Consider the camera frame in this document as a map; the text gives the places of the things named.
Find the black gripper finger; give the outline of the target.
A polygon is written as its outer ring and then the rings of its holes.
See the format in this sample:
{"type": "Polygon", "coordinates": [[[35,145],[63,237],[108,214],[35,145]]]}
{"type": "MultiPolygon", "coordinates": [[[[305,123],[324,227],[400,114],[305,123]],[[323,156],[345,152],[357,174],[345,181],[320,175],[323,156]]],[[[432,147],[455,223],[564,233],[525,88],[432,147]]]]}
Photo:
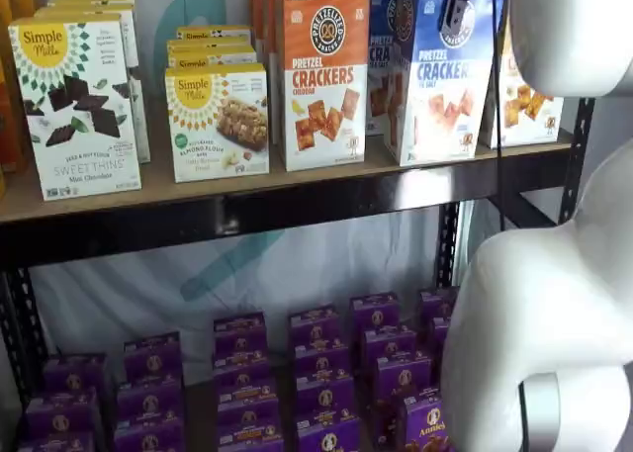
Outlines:
{"type": "Polygon", "coordinates": [[[446,0],[441,20],[442,35],[458,35],[469,0],[446,0]]]}

